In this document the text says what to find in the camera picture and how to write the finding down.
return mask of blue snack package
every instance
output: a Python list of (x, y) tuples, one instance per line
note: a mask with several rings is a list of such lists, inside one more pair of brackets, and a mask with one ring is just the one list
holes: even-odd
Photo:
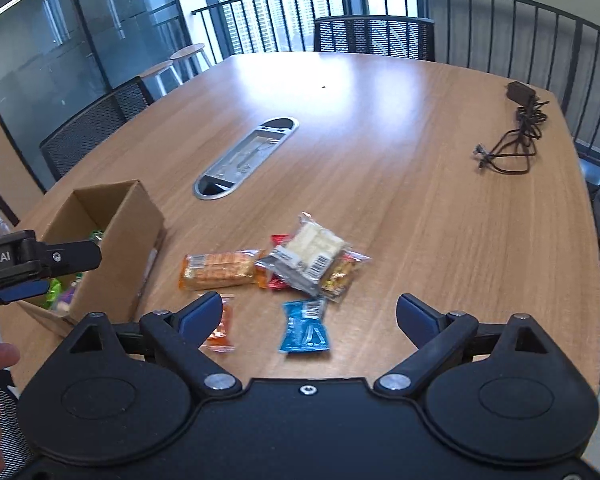
[(281, 352), (319, 352), (329, 349), (327, 330), (320, 321), (326, 305), (326, 298), (287, 301), (283, 305), (288, 321), (280, 345)]

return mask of power cord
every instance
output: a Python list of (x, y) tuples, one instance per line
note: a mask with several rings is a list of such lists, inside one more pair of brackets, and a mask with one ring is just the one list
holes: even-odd
[[(490, 168), (501, 174), (522, 175), (531, 170), (531, 157), (536, 156), (537, 153), (536, 140), (542, 138), (540, 125), (547, 120), (546, 114), (541, 109), (549, 101), (540, 102), (536, 91), (519, 81), (509, 84), (507, 97), (520, 105), (516, 111), (518, 127), (500, 137), (490, 152), (482, 144), (478, 144), (474, 149), (474, 155), (479, 158), (478, 168), (480, 169)], [(503, 153), (509, 148), (512, 148), (512, 151)], [(505, 170), (501, 168), (495, 161), (504, 157), (524, 158), (525, 169)]]

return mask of triangular cutout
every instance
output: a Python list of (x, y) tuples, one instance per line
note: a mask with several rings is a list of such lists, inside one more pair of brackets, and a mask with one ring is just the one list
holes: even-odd
[(531, 352), (533, 354), (546, 354), (546, 348), (538, 339), (538, 336), (528, 326), (518, 330), (516, 341), (517, 352)]
[(80, 336), (80, 339), (76, 341), (75, 345), (71, 348), (71, 353), (81, 354), (83, 352), (97, 352), (100, 350), (102, 350), (102, 341), (98, 333), (98, 327), (91, 325), (87, 327), (87, 330)]

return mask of metal screw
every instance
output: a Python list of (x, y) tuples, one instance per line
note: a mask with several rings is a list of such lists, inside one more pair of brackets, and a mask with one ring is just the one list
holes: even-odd
[(387, 390), (405, 390), (411, 386), (411, 379), (403, 374), (387, 374), (380, 377), (380, 385)]
[(205, 386), (212, 390), (226, 390), (235, 384), (235, 377), (229, 374), (211, 374), (205, 379)]
[(300, 393), (305, 395), (315, 395), (318, 393), (318, 388), (311, 384), (305, 384), (304, 386), (300, 386)]

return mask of mesh chair back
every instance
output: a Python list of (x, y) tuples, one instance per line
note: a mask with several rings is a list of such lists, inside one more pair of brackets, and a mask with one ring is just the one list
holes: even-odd
[(435, 61), (433, 20), (409, 16), (328, 16), (315, 20), (316, 52)]
[(69, 119), (40, 143), (56, 180), (93, 148), (154, 102), (139, 77), (124, 83)]

